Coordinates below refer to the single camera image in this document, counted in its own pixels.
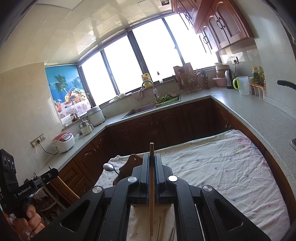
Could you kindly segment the person's left hand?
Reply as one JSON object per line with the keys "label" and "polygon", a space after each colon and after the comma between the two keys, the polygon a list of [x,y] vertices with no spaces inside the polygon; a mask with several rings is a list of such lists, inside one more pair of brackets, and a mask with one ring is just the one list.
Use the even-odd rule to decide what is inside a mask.
{"label": "person's left hand", "polygon": [[26,215],[27,218],[8,218],[8,222],[20,240],[31,240],[45,228],[34,206],[28,205]]}

